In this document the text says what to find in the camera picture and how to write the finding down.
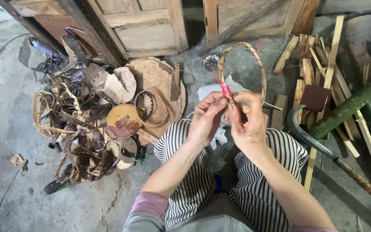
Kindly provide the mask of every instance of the forearm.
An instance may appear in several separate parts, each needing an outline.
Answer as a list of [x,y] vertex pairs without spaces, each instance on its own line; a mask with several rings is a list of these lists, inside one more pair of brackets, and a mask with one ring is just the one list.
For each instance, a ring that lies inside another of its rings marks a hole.
[[262,171],[289,221],[296,226],[335,229],[320,203],[274,158],[271,150],[265,152],[270,154],[255,165]]
[[193,142],[185,140],[178,150],[152,173],[141,191],[168,199],[184,179],[202,149]]

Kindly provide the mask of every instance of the black and white striped pants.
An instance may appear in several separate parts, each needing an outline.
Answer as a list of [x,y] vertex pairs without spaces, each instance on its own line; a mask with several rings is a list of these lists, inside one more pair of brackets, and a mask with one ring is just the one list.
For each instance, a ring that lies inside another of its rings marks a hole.
[[[190,119],[180,119],[170,125],[155,145],[154,154],[165,162],[180,147],[188,135]],[[290,135],[269,128],[267,145],[278,161],[301,182],[300,170],[308,158],[307,151]],[[167,230],[194,215],[210,201],[224,194],[215,194],[216,182],[206,168],[213,149],[209,145],[201,151],[183,181],[169,199],[165,218]],[[289,222],[271,188],[258,169],[242,152],[234,158],[239,182],[229,192],[229,199],[244,213],[257,231],[287,231]]]

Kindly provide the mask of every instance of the person's right hand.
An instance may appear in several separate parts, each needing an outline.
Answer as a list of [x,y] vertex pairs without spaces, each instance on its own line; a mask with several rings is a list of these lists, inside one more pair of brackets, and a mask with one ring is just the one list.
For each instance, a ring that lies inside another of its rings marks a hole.
[[[243,91],[234,100],[248,100],[250,105],[238,102],[238,106],[229,103],[225,121],[231,121],[231,135],[235,145],[245,154],[272,155],[271,149],[265,141],[268,116],[262,111],[261,95]],[[242,123],[241,113],[247,117],[247,122]]]

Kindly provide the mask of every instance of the pink sleeve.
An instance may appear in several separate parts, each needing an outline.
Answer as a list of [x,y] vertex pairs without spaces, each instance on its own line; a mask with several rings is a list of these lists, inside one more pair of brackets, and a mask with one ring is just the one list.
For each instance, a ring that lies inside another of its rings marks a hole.
[[168,208],[168,200],[149,192],[140,193],[135,199],[131,213],[148,212],[164,221]]
[[291,226],[289,232],[338,232],[336,229],[321,229],[315,227]]

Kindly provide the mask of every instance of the curved blade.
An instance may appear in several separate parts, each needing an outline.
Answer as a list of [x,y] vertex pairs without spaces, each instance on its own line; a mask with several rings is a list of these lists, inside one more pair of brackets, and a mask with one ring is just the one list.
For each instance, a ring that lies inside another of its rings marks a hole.
[[306,107],[305,105],[299,105],[293,108],[289,114],[287,115],[287,124],[289,125],[290,130],[295,134],[301,141],[305,142],[306,144],[312,146],[317,151],[322,152],[323,154],[327,155],[331,159],[336,158],[333,153],[319,143],[317,140],[313,139],[309,134],[306,133],[297,123],[296,115],[302,109]]

